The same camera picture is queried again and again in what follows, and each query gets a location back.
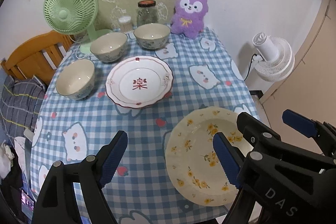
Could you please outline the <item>yellow floral cream plate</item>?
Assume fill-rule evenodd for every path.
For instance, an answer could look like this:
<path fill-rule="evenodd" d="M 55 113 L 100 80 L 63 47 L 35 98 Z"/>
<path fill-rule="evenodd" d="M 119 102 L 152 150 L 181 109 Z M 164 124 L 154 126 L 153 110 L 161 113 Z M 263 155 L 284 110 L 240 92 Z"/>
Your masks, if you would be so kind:
<path fill-rule="evenodd" d="M 220 107 L 194 110 L 172 130 L 165 149 L 169 178 L 187 200 L 202 206 L 232 203 L 238 193 L 213 149 L 217 132 L 246 155 L 252 146 L 236 126 L 237 113 Z"/>

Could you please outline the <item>floral ceramic bowl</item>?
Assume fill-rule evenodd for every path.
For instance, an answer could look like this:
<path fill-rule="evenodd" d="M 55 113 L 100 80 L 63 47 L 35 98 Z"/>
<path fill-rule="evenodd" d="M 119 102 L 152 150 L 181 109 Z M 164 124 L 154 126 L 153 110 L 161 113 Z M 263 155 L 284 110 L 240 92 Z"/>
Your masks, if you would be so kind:
<path fill-rule="evenodd" d="M 88 59 L 74 61 L 66 66 L 56 80 L 59 95 L 71 100 L 89 96 L 95 84 L 95 65 Z"/>
<path fill-rule="evenodd" d="M 133 31 L 139 46 L 145 50 L 159 50 L 168 41 L 170 28 L 159 23 L 149 23 L 139 26 Z"/>
<path fill-rule="evenodd" d="M 127 49 L 127 35 L 121 32 L 100 36 L 90 46 L 91 53 L 104 63 L 119 60 Z"/>

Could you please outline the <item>blue checked tablecloth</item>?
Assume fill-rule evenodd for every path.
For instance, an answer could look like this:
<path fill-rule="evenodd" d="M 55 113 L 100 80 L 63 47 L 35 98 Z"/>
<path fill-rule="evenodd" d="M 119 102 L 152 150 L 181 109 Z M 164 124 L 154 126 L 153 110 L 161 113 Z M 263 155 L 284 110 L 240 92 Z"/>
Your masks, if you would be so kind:
<path fill-rule="evenodd" d="M 197 223 L 227 213 L 184 199 L 166 172 L 163 143 L 187 114 L 209 106 L 257 115 L 254 101 L 238 69 L 216 33 L 205 29 L 196 39 L 171 35 L 165 49 L 143 50 L 129 39 L 126 57 L 151 55 L 168 63 L 174 76 L 171 91 L 144 109 L 114 104 L 105 82 L 112 64 L 94 60 L 95 85 L 85 100 L 60 96 L 51 82 L 37 121 L 32 147 L 31 188 L 39 193 L 52 164 L 81 161 L 96 154 L 115 133 L 128 135 L 120 169 L 103 189 L 119 223 Z"/>

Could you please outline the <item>white electric fan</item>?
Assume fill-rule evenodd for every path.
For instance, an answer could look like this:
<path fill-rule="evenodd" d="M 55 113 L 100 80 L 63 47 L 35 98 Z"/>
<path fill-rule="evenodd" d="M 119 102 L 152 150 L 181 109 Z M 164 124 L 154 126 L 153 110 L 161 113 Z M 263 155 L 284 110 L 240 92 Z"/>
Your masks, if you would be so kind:
<path fill-rule="evenodd" d="M 295 55 L 285 39 L 260 32 L 253 37 L 252 44 L 258 51 L 252 63 L 261 79 L 274 83 L 286 79 L 291 74 L 295 65 Z"/>

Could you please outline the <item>white plate red trim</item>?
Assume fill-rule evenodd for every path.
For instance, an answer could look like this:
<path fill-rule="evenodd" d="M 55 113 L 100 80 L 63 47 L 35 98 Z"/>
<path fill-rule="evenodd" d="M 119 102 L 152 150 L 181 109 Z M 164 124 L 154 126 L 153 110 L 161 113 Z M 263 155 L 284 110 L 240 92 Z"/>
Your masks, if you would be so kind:
<path fill-rule="evenodd" d="M 134 56 L 115 65 L 106 78 L 107 96 L 117 105 L 141 109 L 162 100 L 173 86 L 173 72 L 153 56 Z"/>

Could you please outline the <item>grey plaid bedding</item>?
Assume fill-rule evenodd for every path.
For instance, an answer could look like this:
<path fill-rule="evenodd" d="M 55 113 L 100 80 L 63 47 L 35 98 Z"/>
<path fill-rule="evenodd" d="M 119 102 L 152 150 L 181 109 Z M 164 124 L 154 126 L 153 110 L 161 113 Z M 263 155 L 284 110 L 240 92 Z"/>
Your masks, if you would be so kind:
<path fill-rule="evenodd" d="M 34 131 L 46 90 L 36 76 L 25 80 L 6 77 L 1 95 L 1 124 L 6 134 L 15 138 L 26 129 Z"/>

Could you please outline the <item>wooden chair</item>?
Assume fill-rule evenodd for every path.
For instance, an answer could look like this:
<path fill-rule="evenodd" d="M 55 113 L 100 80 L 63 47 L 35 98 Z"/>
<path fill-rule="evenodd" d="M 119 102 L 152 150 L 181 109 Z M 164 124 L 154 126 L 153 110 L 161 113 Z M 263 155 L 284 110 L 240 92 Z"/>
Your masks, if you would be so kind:
<path fill-rule="evenodd" d="M 56 69 L 49 64 L 47 57 L 57 68 L 64 58 L 59 46 L 68 51 L 73 44 L 72 38 L 56 31 L 35 36 L 15 49 L 8 59 L 3 59 L 1 67 L 15 79 L 25 80 L 37 76 L 45 84 L 50 84 Z"/>

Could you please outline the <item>cotton swab container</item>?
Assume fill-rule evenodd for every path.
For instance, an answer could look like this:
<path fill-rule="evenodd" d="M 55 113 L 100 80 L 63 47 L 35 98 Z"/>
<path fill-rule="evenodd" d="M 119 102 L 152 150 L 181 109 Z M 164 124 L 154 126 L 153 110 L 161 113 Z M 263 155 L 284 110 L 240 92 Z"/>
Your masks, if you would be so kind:
<path fill-rule="evenodd" d="M 118 24 L 120 27 L 120 31 L 123 33 L 128 33 L 133 30 L 133 23 L 131 20 L 131 16 L 125 15 L 118 19 Z"/>

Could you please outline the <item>purple plush toy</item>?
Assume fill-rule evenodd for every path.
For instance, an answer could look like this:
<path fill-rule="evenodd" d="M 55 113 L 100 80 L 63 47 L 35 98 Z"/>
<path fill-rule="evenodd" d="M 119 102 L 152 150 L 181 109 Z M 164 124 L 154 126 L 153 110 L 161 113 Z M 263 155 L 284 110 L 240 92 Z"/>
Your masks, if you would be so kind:
<path fill-rule="evenodd" d="M 203 19 L 209 11 L 208 0 L 176 0 L 171 33 L 194 39 L 203 31 Z"/>

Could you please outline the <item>glass jar black lid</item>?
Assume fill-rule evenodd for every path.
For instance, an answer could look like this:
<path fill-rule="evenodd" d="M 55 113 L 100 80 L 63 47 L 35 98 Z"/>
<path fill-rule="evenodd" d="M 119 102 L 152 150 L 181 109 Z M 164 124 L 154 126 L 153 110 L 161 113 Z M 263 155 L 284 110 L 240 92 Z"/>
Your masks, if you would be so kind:
<path fill-rule="evenodd" d="M 144 24 L 157 23 L 158 12 L 156 8 L 156 1 L 143 0 L 139 1 L 137 9 L 137 26 Z"/>

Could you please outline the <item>green desk fan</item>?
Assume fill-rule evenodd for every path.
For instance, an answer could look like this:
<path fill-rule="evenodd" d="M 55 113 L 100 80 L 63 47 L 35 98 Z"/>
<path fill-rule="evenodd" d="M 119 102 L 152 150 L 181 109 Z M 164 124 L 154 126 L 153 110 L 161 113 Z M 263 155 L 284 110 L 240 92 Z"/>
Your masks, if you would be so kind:
<path fill-rule="evenodd" d="M 83 54 L 90 55 L 92 42 L 112 32 L 109 29 L 95 29 L 98 0 L 45 0 L 43 13 L 48 25 L 60 34 L 87 32 L 87 37 L 80 42 L 80 52 Z"/>

